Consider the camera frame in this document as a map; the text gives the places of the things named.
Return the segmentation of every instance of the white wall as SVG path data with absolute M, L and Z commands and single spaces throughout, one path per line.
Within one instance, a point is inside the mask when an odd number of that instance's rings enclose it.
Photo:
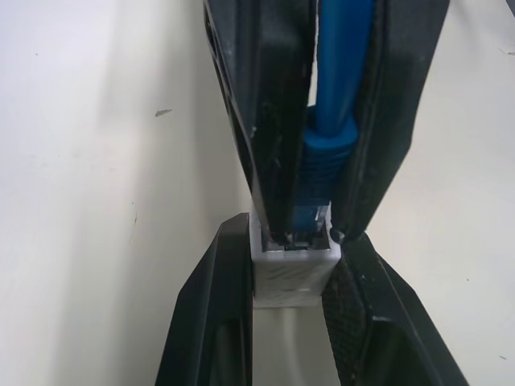
M 515 380 L 509 51 L 503 0 L 451 4 L 369 229 L 471 384 Z M 0 2 L 2 386 L 153 384 L 180 287 L 248 207 L 201 1 Z M 319 308 L 254 319 L 255 384 L 337 384 Z

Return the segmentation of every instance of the white plastic connector housing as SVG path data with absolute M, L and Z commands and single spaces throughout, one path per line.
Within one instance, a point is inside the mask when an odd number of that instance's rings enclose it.
M 326 232 L 329 233 L 329 218 Z M 340 246 L 328 235 L 327 249 L 264 251 L 255 209 L 249 218 L 254 276 L 254 308 L 315 306 L 341 258 Z

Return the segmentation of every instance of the black clamp jaw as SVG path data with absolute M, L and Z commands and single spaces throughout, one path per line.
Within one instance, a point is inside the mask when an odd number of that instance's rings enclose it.
M 204 0 L 216 73 L 254 205 L 287 244 L 315 52 L 315 0 Z M 342 259 L 323 312 L 342 385 L 466 385 L 416 293 L 365 229 L 410 147 L 448 0 L 376 0 L 354 104 L 357 144 L 332 192 Z M 220 226 L 177 299 L 156 385 L 251 385 L 249 216 Z

